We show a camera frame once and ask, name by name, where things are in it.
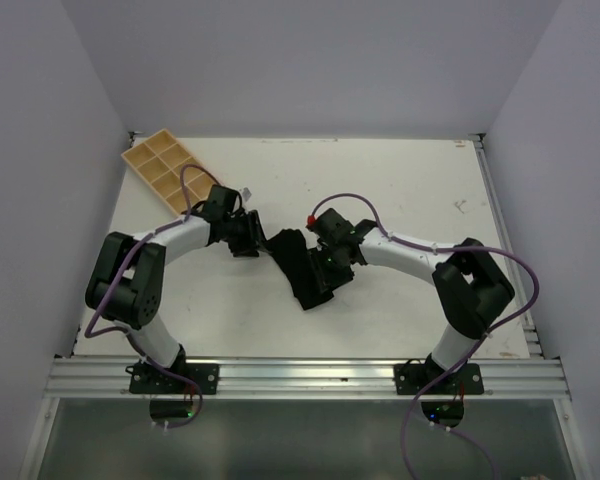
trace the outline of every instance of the black bracket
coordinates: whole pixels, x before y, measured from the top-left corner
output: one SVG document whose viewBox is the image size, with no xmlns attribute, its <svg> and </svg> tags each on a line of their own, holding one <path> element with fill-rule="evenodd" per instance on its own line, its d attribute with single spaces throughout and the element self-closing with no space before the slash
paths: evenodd
<svg viewBox="0 0 600 480">
<path fill-rule="evenodd" d="M 416 395 L 422 387 L 436 377 L 437 375 L 430 374 L 426 364 L 414 363 L 412 360 L 393 366 L 393 381 L 398 395 Z M 457 395 L 461 390 L 464 395 L 484 394 L 484 384 L 478 364 L 465 364 L 460 370 L 429 389 L 424 396 Z"/>
<path fill-rule="evenodd" d="M 184 377 L 190 378 L 202 390 L 203 395 L 215 395 L 220 377 L 220 366 L 217 363 L 187 363 Z M 131 375 L 129 393 L 134 395 L 173 395 L 185 391 L 183 382 L 163 375 L 151 365 L 138 362 L 129 365 L 125 372 Z"/>
</svg>

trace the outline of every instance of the silver beam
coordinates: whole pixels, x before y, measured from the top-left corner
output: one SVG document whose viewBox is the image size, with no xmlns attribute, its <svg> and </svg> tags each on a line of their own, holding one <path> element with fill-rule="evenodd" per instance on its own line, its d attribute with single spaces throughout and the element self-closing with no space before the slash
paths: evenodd
<svg viewBox="0 0 600 480">
<path fill-rule="evenodd" d="M 128 393 L 125 367 L 136 357 L 73 357 L 54 362 L 47 398 L 149 398 Z M 217 395 L 209 399 L 410 400 L 397 396 L 392 367 L 404 360 L 190 358 L 220 364 Z M 472 400 L 568 399 L 557 360 L 475 360 L 485 395 Z M 180 398 L 179 395 L 164 398 Z"/>
</svg>

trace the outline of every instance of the white tabletop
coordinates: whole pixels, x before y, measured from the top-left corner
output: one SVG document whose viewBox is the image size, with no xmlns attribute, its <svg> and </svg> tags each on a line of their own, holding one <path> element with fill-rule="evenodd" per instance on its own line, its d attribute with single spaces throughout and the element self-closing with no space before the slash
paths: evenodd
<svg viewBox="0 0 600 480">
<path fill-rule="evenodd" d="M 180 140 L 225 185 L 250 189 L 247 207 L 260 212 L 267 237 L 282 228 L 302 229 L 319 200 L 346 191 L 367 196 L 396 234 L 454 243 L 470 236 L 500 246 L 470 142 Z M 371 218 L 353 199 L 332 206 L 353 224 Z M 128 170 L 111 230 L 134 233 L 171 219 L 171 212 Z M 304 233 L 308 245 L 315 245 L 313 234 Z M 504 270 L 504 262 L 498 262 Z M 336 290 L 333 300 L 304 312 L 271 258 L 234 259 L 226 245 L 217 244 L 167 267 L 160 311 L 190 356 L 428 355 L 447 323 L 434 288 L 381 267 L 354 270 L 353 282 Z M 85 311 L 83 325 L 91 313 Z M 75 353 L 133 352 L 114 333 L 92 340 L 80 335 Z M 529 357 L 520 323 L 496 331 L 476 357 Z"/>
</svg>

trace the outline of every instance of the purple cable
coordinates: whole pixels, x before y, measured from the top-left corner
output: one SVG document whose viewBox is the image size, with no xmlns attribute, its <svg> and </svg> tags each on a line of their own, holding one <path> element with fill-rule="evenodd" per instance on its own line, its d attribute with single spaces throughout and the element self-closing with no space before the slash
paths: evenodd
<svg viewBox="0 0 600 480">
<path fill-rule="evenodd" d="M 218 179 L 214 177 L 206 168 L 201 167 L 200 165 L 194 165 L 193 163 L 187 163 L 186 165 L 182 166 L 182 168 L 180 169 L 180 188 L 182 188 L 184 201 L 187 203 L 187 213 L 185 213 L 184 215 L 185 222 L 189 220 L 189 217 L 191 216 L 191 199 L 189 198 L 189 191 L 187 190 L 187 187 L 184 183 L 184 172 L 187 170 L 187 168 L 195 168 L 203 173 L 206 173 L 207 175 L 209 175 L 209 177 L 211 177 L 211 180 L 213 180 L 216 185 L 220 185 Z"/>
<path fill-rule="evenodd" d="M 200 410 L 202 409 L 202 402 L 203 402 L 202 391 L 200 390 L 200 387 L 198 386 L 198 384 L 189 378 L 186 378 L 186 377 L 183 377 L 176 373 L 170 372 L 169 370 L 164 368 L 162 365 L 160 365 L 156 361 L 154 361 L 152 358 L 147 356 L 147 354 L 140 348 L 140 346 L 137 343 L 135 343 L 135 341 L 133 340 L 131 335 L 129 335 L 130 332 L 128 329 L 123 328 L 123 327 L 107 327 L 107 328 L 103 328 L 102 330 L 98 330 L 95 332 L 93 331 L 93 329 L 96 326 L 96 323 L 98 322 L 98 320 L 100 319 L 102 314 L 104 313 L 104 309 L 106 308 L 108 303 L 111 301 L 111 297 L 113 296 L 114 290 L 120 284 L 120 280 L 122 280 L 122 276 L 124 275 L 124 272 L 127 270 L 127 268 L 129 268 L 129 265 L 131 264 L 131 261 L 133 260 L 133 257 L 135 256 L 135 254 L 138 253 L 138 250 L 140 250 L 140 248 L 142 248 L 142 246 L 144 244 L 146 244 L 149 240 L 151 240 L 156 235 L 158 235 L 162 232 L 166 232 L 170 228 L 177 227 L 178 225 L 182 225 L 184 222 L 189 220 L 189 217 L 191 216 L 191 201 L 189 200 L 188 192 L 187 192 L 187 189 L 186 189 L 185 183 L 184 183 L 184 171 L 187 169 L 187 167 L 193 167 L 193 168 L 202 170 L 207 175 L 209 175 L 213 179 L 214 182 L 218 183 L 218 181 L 216 180 L 216 178 L 213 175 L 211 175 L 207 170 L 205 170 L 204 168 L 202 168 L 198 165 L 187 164 L 182 167 L 182 170 L 180 170 L 180 186 L 182 187 L 182 193 L 184 195 L 184 198 L 187 201 L 187 213 L 185 214 L 184 219 L 174 220 L 173 222 L 167 223 L 166 225 L 162 225 L 162 226 L 156 228 L 156 230 L 154 232 L 146 234 L 142 239 L 138 240 L 138 242 L 133 247 L 131 247 L 131 249 L 129 250 L 127 255 L 122 260 L 122 263 L 120 264 L 120 268 L 118 268 L 118 271 L 116 272 L 115 277 L 113 277 L 113 280 L 111 281 L 111 285 L 109 285 L 109 288 L 107 289 L 104 296 L 102 297 L 102 300 L 100 300 L 100 303 L 96 307 L 96 310 L 93 313 L 93 316 L 91 317 L 91 320 L 87 324 L 87 328 L 85 328 L 85 331 L 84 331 L 85 338 L 95 338 L 100 335 L 104 335 L 105 333 L 111 333 L 111 332 L 124 333 L 127 336 L 127 340 L 131 344 L 131 347 L 149 365 L 151 365 L 153 368 L 158 370 L 163 375 L 166 375 L 167 377 L 171 377 L 180 382 L 184 382 L 184 383 L 190 385 L 191 387 L 193 387 L 193 389 L 196 391 L 198 397 L 200 398 L 200 401 L 198 402 L 198 406 L 196 407 L 196 411 L 194 412 L 193 416 L 189 417 L 187 420 L 185 420 L 183 422 L 173 423 L 173 424 L 165 424 L 166 427 L 169 429 L 179 428 L 179 427 L 188 425 L 189 423 L 191 423 L 194 419 L 196 419 L 198 417 L 198 414 L 200 413 Z"/>
<path fill-rule="evenodd" d="M 384 226 L 382 225 L 382 221 L 380 220 L 380 215 L 378 214 L 378 211 L 373 206 L 373 204 L 367 198 L 363 197 L 362 195 L 358 195 L 357 193 L 337 193 L 335 195 L 330 195 L 327 198 L 325 198 L 324 200 L 321 200 L 315 206 L 315 208 L 311 212 L 311 215 L 315 217 L 318 209 L 322 205 L 324 205 L 325 203 L 327 203 L 331 200 L 334 200 L 336 198 L 342 198 L 342 197 L 355 198 L 355 199 L 360 200 L 363 203 L 365 203 L 371 210 L 371 213 L 373 214 L 376 224 L 378 225 L 378 230 L 380 230 L 380 232 L 385 237 L 387 237 L 389 240 L 391 240 L 392 242 L 396 242 L 396 243 L 399 243 L 400 245 L 404 245 L 406 247 L 410 247 L 410 248 L 420 250 L 423 252 L 434 252 L 434 250 L 431 247 L 428 247 L 426 245 L 420 245 L 418 243 L 413 243 L 408 240 L 404 240 L 402 238 L 389 235 L 389 232 L 387 231 L 387 229 L 384 228 Z M 478 342 L 476 342 L 476 344 L 473 347 L 471 347 L 469 349 L 469 351 L 467 353 L 465 353 L 462 356 L 462 358 L 455 363 L 455 365 L 453 365 L 451 368 L 446 370 L 440 376 L 438 376 L 437 378 L 435 378 L 431 382 L 429 382 L 427 385 L 425 385 L 416 394 L 416 396 L 413 398 L 413 400 L 409 404 L 409 408 L 407 409 L 407 413 L 405 414 L 405 417 L 402 421 L 402 426 L 400 428 L 400 450 L 402 452 L 402 460 L 404 461 L 404 465 L 405 465 L 405 467 L 407 467 L 407 470 L 409 471 L 409 473 L 415 480 L 418 480 L 420 477 L 418 477 L 418 475 L 416 474 L 416 472 L 413 468 L 413 465 L 411 465 L 411 461 L 409 460 L 409 456 L 407 455 L 406 430 L 407 430 L 407 424 L 409 423 L 411 414 L 412 414 L 413 410 L 415 409 L 415 406 L 418 404 L 418 400 L 420 399 L 420 397 L 422 397 L 422 395 L 424 393 L 426 393 L 430 388 L 434 387 L 435 385 L 440 383 L 442 380 L 447 378 L 449 375 L 451 375 L 451 373 L 454 372 L 456 369 L 458 369 L 462 365 L 464 365 L 464 363 L 467 362 L 471 358 L 471 356 L 480 348 L 480 346 L 484 343 L 484 341 L 488 337 L 488 335 L 490 335 L 495 329 L 501 327 L 505 323 L 510 322 L 514 318 L 517 318 L 520 315 L 522 315 L 523 313 L 525 313 L 526 311 L 528 311 L 533 306 L 533 304 L 536 303 L 536 301 L 538 300 L 538 295 L 540 294 L 540 282 L 538 280 L 538 276 L 536 275 L 536 273 L 533 271 L 533 269 L 527 262 L 525 262 L 520 257 L 514 255 L 511 252 L 507 252 L 506 250 L 502 250 L 500 248 L 479 247 L 479 246 L 438 248 L 436 251 L 438 253 L 488 252 L 488 253 L 495 253 L 495 254 L 510 258 L 511 260 L 513 260 L 517 264 L 519 264 L 522 268 L 524 268 L 525 271 L 529 274 L 529 277 L 531 277 L 531 281 L 533 283 L 533 294 L 531 295 L 531 298 L 529 299 L 529 301 L 527 301 L 527 303 L 525 305 L 523 305 L 521 308 L 519 308 L 518 310 L 513 312 L 511 315 L 506 316 L 504 319 L 500 320 L 499 322 L 496 322 L 490 328 L 488 328 L 485 336 L 483 336 Z M 468 442 L 475 445 L 483 453 L 483 455 L 487 458 L 487 460 L 491 466 L 491 472 L 493 474 L 493 478 L 500 478 L 500 472 L 498 471 L 498 468 L 497 468 L 495 462 L 493 461 L 493 457 L 489 454 L 489 452 L 487 451 L 487 449 L 485 447 L 481 446 L 478 442 L 471 439 L 469 436 L 467 436 L 464 433 L 456 432 L 454 430 L 452 430 L 452 432 L 454 434 L 456 434 L 457 436 L 460 436 L 463 439 L 465 439 Z"/>
</svg>

